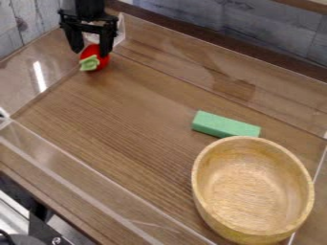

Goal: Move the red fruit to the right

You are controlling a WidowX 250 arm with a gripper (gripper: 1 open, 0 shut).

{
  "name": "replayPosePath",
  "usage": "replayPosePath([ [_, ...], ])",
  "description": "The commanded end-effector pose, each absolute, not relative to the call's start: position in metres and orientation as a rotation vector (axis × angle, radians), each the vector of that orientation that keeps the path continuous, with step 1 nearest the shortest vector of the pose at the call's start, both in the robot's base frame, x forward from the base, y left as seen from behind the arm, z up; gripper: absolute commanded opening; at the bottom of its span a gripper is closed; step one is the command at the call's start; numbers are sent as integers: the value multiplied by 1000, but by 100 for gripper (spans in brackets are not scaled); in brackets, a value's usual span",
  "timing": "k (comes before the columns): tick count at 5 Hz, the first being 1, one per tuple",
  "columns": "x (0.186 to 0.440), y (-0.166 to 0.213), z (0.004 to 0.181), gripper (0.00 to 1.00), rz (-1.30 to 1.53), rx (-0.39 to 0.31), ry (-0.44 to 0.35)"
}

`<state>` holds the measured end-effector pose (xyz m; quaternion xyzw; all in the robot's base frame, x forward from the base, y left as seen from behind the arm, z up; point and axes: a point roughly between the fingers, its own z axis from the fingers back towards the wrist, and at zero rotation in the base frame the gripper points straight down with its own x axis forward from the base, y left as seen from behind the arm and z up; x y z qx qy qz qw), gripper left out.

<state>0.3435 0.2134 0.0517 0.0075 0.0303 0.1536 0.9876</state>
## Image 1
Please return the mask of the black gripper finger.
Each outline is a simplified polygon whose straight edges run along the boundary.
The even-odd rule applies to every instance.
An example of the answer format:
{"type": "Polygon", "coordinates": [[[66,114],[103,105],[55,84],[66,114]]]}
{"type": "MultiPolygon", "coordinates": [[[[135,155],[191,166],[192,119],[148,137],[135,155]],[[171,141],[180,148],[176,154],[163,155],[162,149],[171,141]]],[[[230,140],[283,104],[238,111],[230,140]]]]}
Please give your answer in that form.
{"type": "Polygon", "coordinates": [[[72,27],[68,27],[66,30],[66,35],[68,38],[71,49],[78,54],[84,48],[82,31],[78,29],[74,29],[72,27]]]}
{"type": "Polygon", "coordinates": [[[108,53],[112,51],[114,45],[114,32],[104,32],[100,35],[100,56],[106,57],[108,53]]]}

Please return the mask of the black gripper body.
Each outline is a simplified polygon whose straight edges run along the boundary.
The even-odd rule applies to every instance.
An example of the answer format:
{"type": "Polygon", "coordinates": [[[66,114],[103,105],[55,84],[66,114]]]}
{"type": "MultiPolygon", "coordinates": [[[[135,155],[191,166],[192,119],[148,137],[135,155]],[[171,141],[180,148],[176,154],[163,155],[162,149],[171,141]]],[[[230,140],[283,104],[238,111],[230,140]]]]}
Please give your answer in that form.
{"type": "Polygon", "coordinates": [[[104,11],[104,0],[60,0],[60,28],[66,33],[82,33],[83,25],[103,22],[103,26],[118,31],[118,17],[104,11]]]}

